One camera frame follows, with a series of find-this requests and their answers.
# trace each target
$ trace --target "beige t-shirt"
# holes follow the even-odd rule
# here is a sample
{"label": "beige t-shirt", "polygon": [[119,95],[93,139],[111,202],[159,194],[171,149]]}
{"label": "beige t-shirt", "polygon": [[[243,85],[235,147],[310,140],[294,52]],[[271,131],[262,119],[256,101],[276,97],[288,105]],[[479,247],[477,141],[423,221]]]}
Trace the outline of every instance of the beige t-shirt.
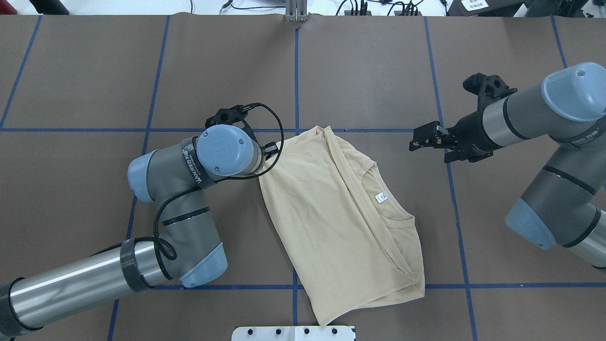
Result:
{"label": "beige t-shirt", "polygon": [[259,180],[320,325],[352,309],[424,296],[415,218],[376,163],[330,127],[285,140],[280,160]]}

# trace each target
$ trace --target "brown table surface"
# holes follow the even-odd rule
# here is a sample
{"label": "brown table surface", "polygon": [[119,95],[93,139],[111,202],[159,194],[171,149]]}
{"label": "brown table surface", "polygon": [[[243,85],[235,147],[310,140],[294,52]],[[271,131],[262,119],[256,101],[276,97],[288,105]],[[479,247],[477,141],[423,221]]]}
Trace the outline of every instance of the brown table surface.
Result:
{"label": "brown table surface", "polygon": [[[413,128],[475,110],[461,87],[471,74],[523,89],[566,65],[606,65],[606,19],[283,18],[0,16],[0,282],[150,235],[156,208],[133,201],[129,162],[198,135],[219,108],[262,102],[288,137],[330,125],[416,216],[426,296],[334,322],[355,325],[359,341],[603,339],[606,278],[504,224],[555,150],[549,138],[450,166],[442,150],[407,146]],[[277,139],[261,109],[249,123]],[[236,326],[316,324],[258,181],[226,181],[208,198],[230,264],[222,277],[22,339],[230,340]],[[606,206],[603,189],[594,202]]]}

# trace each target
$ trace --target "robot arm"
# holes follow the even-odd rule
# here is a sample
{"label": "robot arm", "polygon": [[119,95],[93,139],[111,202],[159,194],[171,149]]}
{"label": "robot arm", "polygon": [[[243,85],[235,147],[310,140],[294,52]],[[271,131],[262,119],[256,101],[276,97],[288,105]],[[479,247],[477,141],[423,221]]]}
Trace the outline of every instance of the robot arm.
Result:
{"label": "robot arm", "polygon": [[[186,287],[210,282],[227,269],[223,244],[203,189],[226,179],[258,177],[266,158],[244,119],[261,103],[221,109],[200,137],[154,150],[131,162],[128,182],[144,202],[159,206],[155,235],[129,239],[89,258],[0,286],[0,340],[22,336],[77,312],[179,278]],[[232,126],[242,122],[244,128]],[[157,232],[162,222],[164,231]]]}
{"label": "robot arm", "polygon": [[560,146],[513,206],[506,224],[542,249],[556,243],[606,273],[606,213],[589,202],[606,182],[606,69],[585,62],[524,91],[481,73],[463,87],[478,111],[449,129],[415,129],[411,151],[447,148],[444,162],[476,162],[493,151],[549,135]]}

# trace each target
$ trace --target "light blue joint cover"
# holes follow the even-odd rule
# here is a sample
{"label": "light blue joint cover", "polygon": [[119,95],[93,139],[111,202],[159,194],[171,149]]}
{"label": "light blue joint cover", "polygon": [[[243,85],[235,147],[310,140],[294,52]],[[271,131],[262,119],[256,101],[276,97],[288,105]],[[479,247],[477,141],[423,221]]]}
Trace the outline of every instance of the light blue joint cover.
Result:
{"label": "light blue joint cover", "polygon": [[231,177],[248,168],[255,155],[255,145],[242,129],[217,124],[200,135],[196,153],[207,172]]}
{"label": "light blue joint cover", "polygon": [[515,233],[543,250],[556,244],[556,239],[543,220],[522,198],[518,198],[505,217],[505,224]]}
{"label": "light blue joint cover", "polygon": [[186,288],[193,288],[218,278],[223,275],[225,270],[227,270],[227,257],[223,250],[223,242],[220,242],[200,263],[187,271],[179,280]]}
{"label": "light blue joint cover", "polygon": [[157,151],[156,149],[153,152],[140,156],[128,165],[128,184],[133,192],[135,192],[135,196],[144,203],[153,202],[147,191],[147,168],[153,154]]}
{"label": "light blue joint cover", "polygon": [[552,73],[541,84],[543,99],[558,115],[577,122],[606,115],[606,69],[582,62]]}

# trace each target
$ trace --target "white label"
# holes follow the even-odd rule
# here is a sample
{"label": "white label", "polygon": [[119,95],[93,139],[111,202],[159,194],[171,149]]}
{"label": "white label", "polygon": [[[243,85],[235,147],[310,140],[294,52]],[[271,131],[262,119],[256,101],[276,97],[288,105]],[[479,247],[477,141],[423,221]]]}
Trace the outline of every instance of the white label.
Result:
{"label": "white label", "polygon": [[377,198],[377,201],[380,203],[382,203],[383,201],[387,200],[387,195],[383,192],[375,195],[375,198]]}
{"label": "white label", "polygon": [[461,0],[461,4],[468,12],[488,7],[486,0]]}

